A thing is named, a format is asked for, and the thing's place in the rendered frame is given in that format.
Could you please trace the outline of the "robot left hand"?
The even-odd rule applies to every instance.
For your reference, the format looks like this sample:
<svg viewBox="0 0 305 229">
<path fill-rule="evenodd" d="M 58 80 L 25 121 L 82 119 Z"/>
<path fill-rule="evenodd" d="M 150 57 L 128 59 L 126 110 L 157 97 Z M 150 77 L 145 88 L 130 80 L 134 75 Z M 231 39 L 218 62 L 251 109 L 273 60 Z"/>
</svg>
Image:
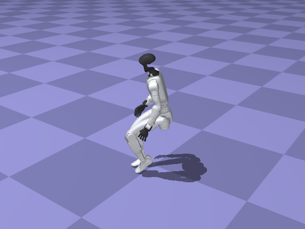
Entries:
<svg viewBox="0 0 305 229">
<path fill-rule="evenodd" d="M 150 132 L 151 129 L 152 129 L 152 127 L 149 130 L 144 127 L 144 129 L 140 130 L 140 134 L 138 135 L 138 137 L 140 137 L 140 135 L 141 135 L 140 139 L 142 139 L 142 141 L 146 141 L 146 137 L 148 136 L 148 132 Z M 145 139 L 144 139 L 144 137 L 145 137 Z"/>
</svg>

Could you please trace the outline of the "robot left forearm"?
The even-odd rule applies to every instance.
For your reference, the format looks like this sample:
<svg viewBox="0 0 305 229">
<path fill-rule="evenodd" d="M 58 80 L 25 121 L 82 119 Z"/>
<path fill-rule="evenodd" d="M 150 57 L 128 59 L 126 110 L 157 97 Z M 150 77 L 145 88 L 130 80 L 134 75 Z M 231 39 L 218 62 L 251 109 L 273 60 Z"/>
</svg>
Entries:
<svg viewBox="0 0 305 229">
<path fill-rule="evenodd" d="M 145 128 L 148 130 L 155 124 L 156 119 L 159 117 L 158 110 L 159 109 L 157 106 L 152 107 L 151 116 L 147 122 L 147 125 L 145 126 Z"/>
</svg>

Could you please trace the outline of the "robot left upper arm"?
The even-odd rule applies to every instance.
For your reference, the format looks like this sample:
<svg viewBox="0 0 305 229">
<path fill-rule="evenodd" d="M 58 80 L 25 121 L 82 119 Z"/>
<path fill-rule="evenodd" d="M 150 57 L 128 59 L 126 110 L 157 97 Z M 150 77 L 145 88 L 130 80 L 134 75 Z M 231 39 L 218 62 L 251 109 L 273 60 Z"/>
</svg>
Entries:
<svg viewBox="0 0 305 229">
<path fill-rule="evenodd" d="M 160 100 L 160 96 L 159 96 L 159 85 L 157 83 L 156 80 L 151 80 L 149 82 L 149 91 L 151 93 L 151 96 L 152 96 L 152 100 L 154 102 L 154 106 L 157 106 L 158 107 L 158 112 L 161 111 L 162 109 L 162 106 L 161 106 L 161 100 Z"/>
</svg>

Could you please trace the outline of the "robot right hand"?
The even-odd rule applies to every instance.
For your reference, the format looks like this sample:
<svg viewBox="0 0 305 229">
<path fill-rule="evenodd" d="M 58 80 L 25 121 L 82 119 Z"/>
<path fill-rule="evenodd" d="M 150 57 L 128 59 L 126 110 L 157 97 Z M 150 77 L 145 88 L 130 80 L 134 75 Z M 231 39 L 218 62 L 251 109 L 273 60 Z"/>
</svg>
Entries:
<svg viewBox="0 0 305 229">
<path fill-rule="evenodd" d="M 136 107 L 135 108 L 135 112 L 134 112 L 134 115 L 136 116 L 136 117 L 138 117 L 138 115 L 139 115 L 139 117 L 141 116 L 141 113 L 142 113 L 142 111 L 145 109 L 145 107 L 148 107 L 147 105 L 145 105 L 147 103 L 147 100 L 145 100 L 141 105 L 139 105 L 138 107 Z"/>
</svg>

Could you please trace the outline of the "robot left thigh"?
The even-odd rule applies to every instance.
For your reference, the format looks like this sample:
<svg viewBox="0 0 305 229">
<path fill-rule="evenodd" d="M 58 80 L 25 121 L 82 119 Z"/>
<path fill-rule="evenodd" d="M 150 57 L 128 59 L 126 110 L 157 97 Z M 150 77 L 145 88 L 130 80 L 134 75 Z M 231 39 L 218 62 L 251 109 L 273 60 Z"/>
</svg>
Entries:
<svg viewBox="0 0 305 229">
<path fill-rule="evenodd" d="M 140 130 L 144 129 L 148 120 L 149 120 L 149 118 L 137 123 L 136 125 L 134 125 L 130 130 L 127 131 L 126 138 L 127 138 L 128 134 L 136 134 L 136 137 L 137 137 L 137 133 L 140 133 Z M 170 122 L 171 122 L 171 120 L 170 120 L 169 117 L 167 118 L 164 115 L 159 116 L 156 119 L 155 124 L 152 126 L 151 130 L 154 130 L 157 127 L 157 125 L 159 125 L 161 130 L 166 130 L 166 129 L 169 128 Z"/>
</svg>

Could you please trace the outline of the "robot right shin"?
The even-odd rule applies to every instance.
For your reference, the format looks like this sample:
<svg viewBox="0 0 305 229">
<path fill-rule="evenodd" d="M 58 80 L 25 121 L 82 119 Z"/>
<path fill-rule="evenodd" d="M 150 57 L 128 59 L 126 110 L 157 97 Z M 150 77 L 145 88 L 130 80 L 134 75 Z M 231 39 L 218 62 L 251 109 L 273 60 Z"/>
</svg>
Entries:
<svg viewBox="0 0 305 229">
<path fill-rule="evenodd" d="M 141 137 L 141 136 L 140 136 L 140 137 Z M 137 138 L 139 139 L 139 142 L 140 142 L 140 144 L 141 144 L 141 147 L 142 147 L 142 154 L 143 154 L 143 156 L 146 158 L 145 153 L 144 153 L 144 149 L 143 149 L 143 141 L 142 141 L 142 139 L 140 139 L 140 137 L 137 136 Z"/>
</svg>

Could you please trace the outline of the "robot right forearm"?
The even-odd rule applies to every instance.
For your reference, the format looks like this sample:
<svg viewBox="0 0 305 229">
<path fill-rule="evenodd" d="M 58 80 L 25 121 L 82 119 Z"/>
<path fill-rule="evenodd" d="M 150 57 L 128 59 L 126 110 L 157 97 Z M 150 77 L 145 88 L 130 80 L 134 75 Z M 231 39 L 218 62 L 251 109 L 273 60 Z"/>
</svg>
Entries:
<svg viewBox="0 0 305 229">
<path fill-rule="evenodd" d="M 147 103 L 145 105 L 147 105 L 147 106 L 149 106 L 151 104 L 151 102 L 153 102 L 151 95 L 149 95 L 146 100 L 147 100 Z"/>
</svg>

